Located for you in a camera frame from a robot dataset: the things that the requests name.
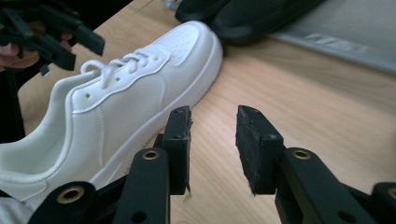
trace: table surface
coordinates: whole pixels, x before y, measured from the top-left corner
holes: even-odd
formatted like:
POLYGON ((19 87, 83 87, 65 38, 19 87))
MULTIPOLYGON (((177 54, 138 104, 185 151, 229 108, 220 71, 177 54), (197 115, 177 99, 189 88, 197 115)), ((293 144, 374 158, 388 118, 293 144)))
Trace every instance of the table surface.
MULTIPOLYGON (((150 44, 179 25, 160 0, 134 0, 96 32, 103 57, 74 46, 74 72, 52 66, 20 90, 25 130, 47 111, 53 84, 79 73, 89 59, 104 63, 150 44)), ((260 110, 286 147, 315 152, 335 176, 370 193, 396 181, 396 76, 263 38, 224 45, 219 76, 192 110, 191 198, 172 196, 172 223, 280 223, 274 195, 253 196, 235 146, 239 105, 260 110)))

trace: shoe sole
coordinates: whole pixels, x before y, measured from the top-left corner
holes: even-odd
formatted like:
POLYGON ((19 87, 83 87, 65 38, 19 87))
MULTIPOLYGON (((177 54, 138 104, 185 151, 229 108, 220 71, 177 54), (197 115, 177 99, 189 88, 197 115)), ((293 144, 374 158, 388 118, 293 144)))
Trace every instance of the shoe sole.
POLYGON ((97 189, 127 175, 129 173, 132 160, 137 151, 144 148, 149 140, 163 129, 168 121, 169 115, 175 108, 188 105, 193 108, 207 93, 216 80, 222 62, 222 47, 214 33, 211 33, 214 40, 214 48, 210 52, 205 67, 191 85, 180 94, 170 105, 168 105, 156 116, 148 120, 122 145, 113 155, 109 162, 102 168, 89 182, 93 183, 97 189))

